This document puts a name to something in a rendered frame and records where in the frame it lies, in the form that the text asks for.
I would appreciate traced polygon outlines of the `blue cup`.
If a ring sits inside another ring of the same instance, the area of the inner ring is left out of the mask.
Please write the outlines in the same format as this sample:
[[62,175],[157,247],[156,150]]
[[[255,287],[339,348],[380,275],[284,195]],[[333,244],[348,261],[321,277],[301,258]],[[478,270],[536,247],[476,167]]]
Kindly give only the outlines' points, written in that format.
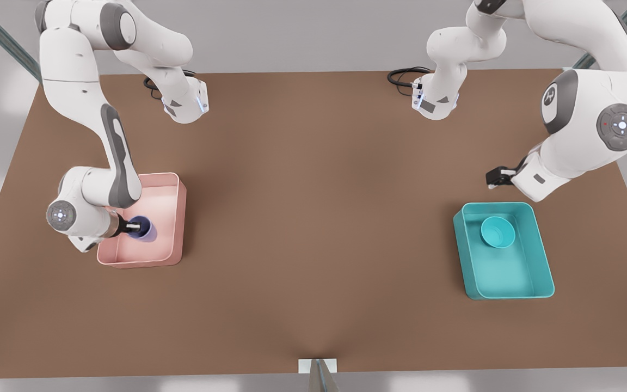
[[157,238],[157,229],[147,216],[134,216],[129,222],[141,223],[141,231],[138,233],[127,233],[127,235],[140,242],[154,242]]

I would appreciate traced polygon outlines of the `pink box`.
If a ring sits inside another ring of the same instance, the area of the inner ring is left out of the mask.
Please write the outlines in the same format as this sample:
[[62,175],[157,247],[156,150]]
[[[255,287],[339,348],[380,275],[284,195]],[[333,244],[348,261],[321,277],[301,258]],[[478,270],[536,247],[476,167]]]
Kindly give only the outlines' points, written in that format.
[[120,270],[177,265],[182,258],[186,189],[174,172],[141,174],[142,195],[119,215],[139,223],[139,232],[105,239],[97,260]]

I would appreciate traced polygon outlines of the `teal bowl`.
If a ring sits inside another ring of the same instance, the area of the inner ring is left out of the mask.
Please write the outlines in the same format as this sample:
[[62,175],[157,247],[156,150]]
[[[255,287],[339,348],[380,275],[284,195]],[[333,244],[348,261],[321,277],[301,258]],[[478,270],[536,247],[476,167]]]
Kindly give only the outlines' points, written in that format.
[[490,247],[505,249],[513,245],[516,239],[516,230],[512,223],[499,216],[486,218],[480,226],[483,242]]

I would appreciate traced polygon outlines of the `teal box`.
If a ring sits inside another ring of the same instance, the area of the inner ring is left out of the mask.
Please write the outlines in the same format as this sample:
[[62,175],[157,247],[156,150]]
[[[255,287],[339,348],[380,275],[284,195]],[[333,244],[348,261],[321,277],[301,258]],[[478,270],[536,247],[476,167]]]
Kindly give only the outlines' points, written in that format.
[[[512,223],[512,246],[487,246],[481,223],[499,216]],[[473,300],[550,298],[555,284],[533,208],[527,203],[467,203],[453,217],[461,273]]]

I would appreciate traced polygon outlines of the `silver frame post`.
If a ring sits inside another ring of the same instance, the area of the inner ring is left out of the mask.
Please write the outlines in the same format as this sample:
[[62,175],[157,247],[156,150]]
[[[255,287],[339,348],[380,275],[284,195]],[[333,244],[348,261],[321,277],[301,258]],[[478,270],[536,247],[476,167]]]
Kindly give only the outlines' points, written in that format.
[[40,66],[32,55],[0,25],[0,47],[42,84]]
[[334,381],[337,359],[298,359],[298,373],[308,374],[308,392],[340,392]]
[[576,24],[584,28],[572,46],[587,52],[572,69],[596,64],[599,70],[627,71],[627,10],[618,15],[604,0],[572,0],[571,4],[578,5]]

